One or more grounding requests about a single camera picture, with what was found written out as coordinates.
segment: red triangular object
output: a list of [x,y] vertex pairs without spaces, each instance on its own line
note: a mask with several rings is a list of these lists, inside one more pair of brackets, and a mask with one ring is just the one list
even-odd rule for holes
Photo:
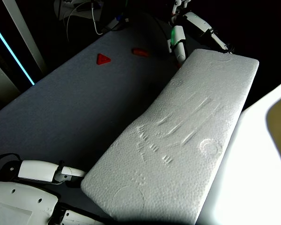
[[105,55],[102,55],[102,54],[98,54],[98,58],[97,58],[97,64],[98,65],[101,65],[101,64],[104,64],[104,63],[107,63],[107,62],[110,62],[111,59],[108,58],[107,56]]

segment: blue light strip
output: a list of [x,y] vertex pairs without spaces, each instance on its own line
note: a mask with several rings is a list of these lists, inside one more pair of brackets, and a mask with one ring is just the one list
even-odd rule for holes
[[34,85],[34,82],[32,81],[31,77],[28,75],[28,73],[26,72],[26,70],[24,69],[24,67],[22,66],[22,64],[20,63],[18,58],[16,57],[16,55],[14,54],[13,50],[11,50],[11,48],[9,47],[8,43],[6,42],[6,40],[4,39],[4,37],[2,36],[1,33],[0,33],[0,39],[4,43],[5,47],[9,50],[10,54],[13,56],[15,61],[18,63],[18,65],[21,68],[21,70],[23,71],[23,73],[27,76],[28,80],[31,82],[32,85]]

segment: white cable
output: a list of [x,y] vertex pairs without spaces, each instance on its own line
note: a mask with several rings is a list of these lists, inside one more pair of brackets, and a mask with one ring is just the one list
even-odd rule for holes
[[73,9],[73,10],[71,11],[71,13],[70,13],[70,15],[69,15],[69,18],[68,18],[68,20],[67,20],[67,27],[68,27],[68,25],[69,25],[69,20],[70,20],[70,17],[71,17],[71,15],[72,15],[72,13],[73,13],[79,6],[82,6],[82,5],[85,4],[85,3],[89,3],[89,1],[86,1],[86,2],[84,2],[84,3],[81,3],[81,4],[78,5],[75,9]]
[[93,17],[95,32],[97,33],[97,35],[102,35],[103,33],[98,33],[98,31],[97,31],[96,22],[95,22],[95,17],[94,17],[94,7],[92,7],[92,17]]

